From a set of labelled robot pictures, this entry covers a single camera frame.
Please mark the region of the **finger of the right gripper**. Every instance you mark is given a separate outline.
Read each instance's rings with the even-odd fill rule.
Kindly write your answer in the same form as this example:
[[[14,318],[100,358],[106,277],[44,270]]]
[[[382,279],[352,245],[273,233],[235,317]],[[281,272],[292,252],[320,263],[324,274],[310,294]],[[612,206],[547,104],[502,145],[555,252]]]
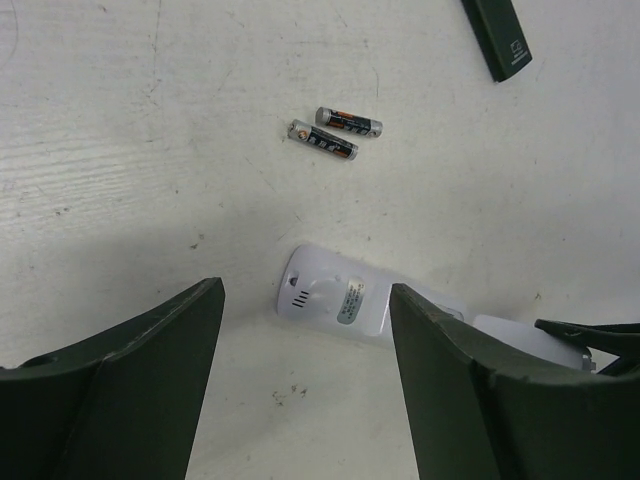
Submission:
[[[599,375],[639,372],[639,324],[581,325],[538,319],[534,326],[574,346],[593,348],[617,356]]]

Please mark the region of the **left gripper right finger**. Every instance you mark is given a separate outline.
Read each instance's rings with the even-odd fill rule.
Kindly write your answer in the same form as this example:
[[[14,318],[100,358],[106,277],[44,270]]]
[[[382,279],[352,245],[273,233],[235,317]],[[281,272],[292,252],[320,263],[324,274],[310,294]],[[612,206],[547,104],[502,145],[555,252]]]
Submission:
[[[511,347],[396,284],[390,320],[423,479],[635,479],[639,372]]]

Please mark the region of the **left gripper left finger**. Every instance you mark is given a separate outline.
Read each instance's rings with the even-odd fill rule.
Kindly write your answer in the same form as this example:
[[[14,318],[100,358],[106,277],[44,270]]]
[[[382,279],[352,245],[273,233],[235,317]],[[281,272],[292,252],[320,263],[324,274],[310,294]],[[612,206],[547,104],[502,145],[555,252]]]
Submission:
[[[1,372],[5,479],[182,479],[225,302],[204,279],[150,311]]]

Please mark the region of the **white remote control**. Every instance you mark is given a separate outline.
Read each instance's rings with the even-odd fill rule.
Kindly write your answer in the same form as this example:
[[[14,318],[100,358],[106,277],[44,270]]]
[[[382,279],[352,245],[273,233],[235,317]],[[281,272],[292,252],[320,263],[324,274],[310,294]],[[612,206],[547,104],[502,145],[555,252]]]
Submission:
[[[440,310],[527,354],[568,368],[593,372],[586,347],[542,330],[488,315],[471,315],[465,304],[399,273],[306,244],[297,247],[284,270],[276,311],[300,325],[359,342],[394,347],[389,298],[394,284],[406,284]]]

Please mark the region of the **black remote control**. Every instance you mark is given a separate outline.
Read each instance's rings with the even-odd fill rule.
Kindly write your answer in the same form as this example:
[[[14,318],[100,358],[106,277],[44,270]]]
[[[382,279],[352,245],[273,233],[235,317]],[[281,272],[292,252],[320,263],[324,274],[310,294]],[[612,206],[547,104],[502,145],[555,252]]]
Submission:
[[[496,83],[532,62],[533,56],[511,0],[462,0],[467,18]]]

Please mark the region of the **aaa battery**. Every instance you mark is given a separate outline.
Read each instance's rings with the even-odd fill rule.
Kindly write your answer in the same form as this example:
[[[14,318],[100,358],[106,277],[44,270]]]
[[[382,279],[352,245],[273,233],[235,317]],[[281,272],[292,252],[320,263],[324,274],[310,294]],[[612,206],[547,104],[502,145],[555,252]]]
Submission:
[[[297,119],[288,128],[288,137],[344,160],[353,160],[358,153],[355,144]]]
[[[378,138],[383,132],[383,124],[378,120],[357,116],[327,107],[319,107],[317,109],[315,122],[320,126],[345,130],[350,133],[369,138]]]

